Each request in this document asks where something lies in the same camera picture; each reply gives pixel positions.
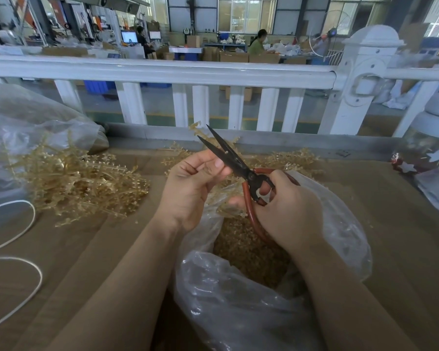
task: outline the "black hair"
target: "black hair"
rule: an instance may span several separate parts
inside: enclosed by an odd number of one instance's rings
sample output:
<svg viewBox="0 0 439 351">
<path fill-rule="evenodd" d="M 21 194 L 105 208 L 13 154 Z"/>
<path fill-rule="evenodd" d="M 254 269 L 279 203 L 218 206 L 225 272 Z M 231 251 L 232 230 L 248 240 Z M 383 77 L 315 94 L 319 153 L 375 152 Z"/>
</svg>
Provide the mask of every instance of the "black hair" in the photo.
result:
<svg viewBox="0 0 439 351">
<path fill-rule="evenodd" d="M 268 35 L 268 32 L 265 29 L 261 29 L 260 31 L 258 31 L 257 35 L 255 36 L 254 39 L 252 39 L 252 41 L 249 44 L 249 47 L 252 45 L 252 43 L 258 39 L 258 38 L 262 38 L 264 35 Z"/>
</svg>

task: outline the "cardboard table surface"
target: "cardboard table surface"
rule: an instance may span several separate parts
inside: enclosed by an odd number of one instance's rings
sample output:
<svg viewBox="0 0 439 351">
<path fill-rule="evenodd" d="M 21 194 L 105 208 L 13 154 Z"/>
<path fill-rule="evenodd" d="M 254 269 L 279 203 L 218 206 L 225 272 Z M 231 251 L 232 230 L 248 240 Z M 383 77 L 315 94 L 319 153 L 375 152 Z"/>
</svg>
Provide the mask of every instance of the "cardboard table surface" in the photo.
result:
<svg viewBox="0 0 439 351">
<path fill-rule="evenodd" d="M 43 350 L 91 297 L 129 249 L 154 213 L 164 182 L 165 151 L 121 151 L 121 164 L 139 166 L 151 182 L 140 210 L 119 220 L 98 215 L 55 228 L 51 212 L 0 249 L 0 255 L 39 265 L 39 293 L 0 325 L 1 350 Z M 319 181 L 337 194 L 364 227 L 373 254 L 366 286 L 421 350 L 439 350 L 439 212 L 387 163 L 321 163 Z M 29 222 L 25 212 L 0 230 L 0 243 Z M 38 282 L 30 267 L 0 261 L 0 317 L 17 306 Z M 167 293 L 153 350 L 206 350 L 187 318 Z"/>
</svg>

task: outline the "clear plastic bag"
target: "clear plastic bag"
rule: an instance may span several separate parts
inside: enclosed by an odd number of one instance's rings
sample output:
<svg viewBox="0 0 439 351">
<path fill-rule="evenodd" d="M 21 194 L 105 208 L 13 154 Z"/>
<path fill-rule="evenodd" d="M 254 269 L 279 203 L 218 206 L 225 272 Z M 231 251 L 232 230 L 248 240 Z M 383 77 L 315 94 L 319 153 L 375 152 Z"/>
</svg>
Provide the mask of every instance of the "clear plastic bag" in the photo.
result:
<svg viewBox="0 0 439 351">
<path fill-rule="evenodd" d="M 7 155 L 25 154 L 45 138 L 54 148 L 97 152 L 109 147 L 103 128 L 70 107 L 18 85 L 0 84 L 0 203 L 23 199 L 25 191 L 5 168 Z"/>
<path fill-rule="evenodd" d="M 288 173 L 321 199 L 325 239 L 361 280 L 367 278 L 371 250 L 355 216 L 327 188 L 296 171 Z M 199 226 L 181 244 L 175 267 L 177 304 L 215 350 L 326 349 L 309 296 L 291 294 L 298 282 L 294 266 L 272 290 L 211 253 L 223 222 L 216 208 L 225 196 L 205 207 Z"/>
</svg>

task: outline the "transparent jar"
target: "transparent jar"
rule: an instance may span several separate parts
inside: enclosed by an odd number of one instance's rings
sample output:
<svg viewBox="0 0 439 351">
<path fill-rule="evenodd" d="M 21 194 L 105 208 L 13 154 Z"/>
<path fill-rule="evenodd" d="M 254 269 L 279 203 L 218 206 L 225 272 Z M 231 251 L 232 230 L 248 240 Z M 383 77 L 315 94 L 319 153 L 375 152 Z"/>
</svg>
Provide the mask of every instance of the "transparent jar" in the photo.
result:
<svg viewBox="0 0 439 351">
<path fill-rule="evenodd" d="M 406 174 L 439 167 L 439 93 L 411 123 L 392 156 L 392 165 Z"/>
</svg>

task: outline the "person's right hand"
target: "person's right hand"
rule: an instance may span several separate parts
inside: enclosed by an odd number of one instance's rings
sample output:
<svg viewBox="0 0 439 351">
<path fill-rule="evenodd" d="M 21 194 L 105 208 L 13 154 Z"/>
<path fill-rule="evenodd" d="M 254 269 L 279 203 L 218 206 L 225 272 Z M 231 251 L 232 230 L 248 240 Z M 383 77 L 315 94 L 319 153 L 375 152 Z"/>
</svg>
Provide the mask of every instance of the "person's right hand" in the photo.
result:
<svg viewBox="0 0 439 351">
<path fill-rule="evenodd" d="M 308 244 L 323 242 L 322 204 L 309 189 L 291 183 L 283 171 L 275 170 L 270 174 L 275 184 L 276 194 L 266 206 L 253 202 L 260 224 L 270 236 L 289 254 L 296 253 Z M 229 200 L 230 205 L 245 210 L 243 196 Z"/>
</svg>

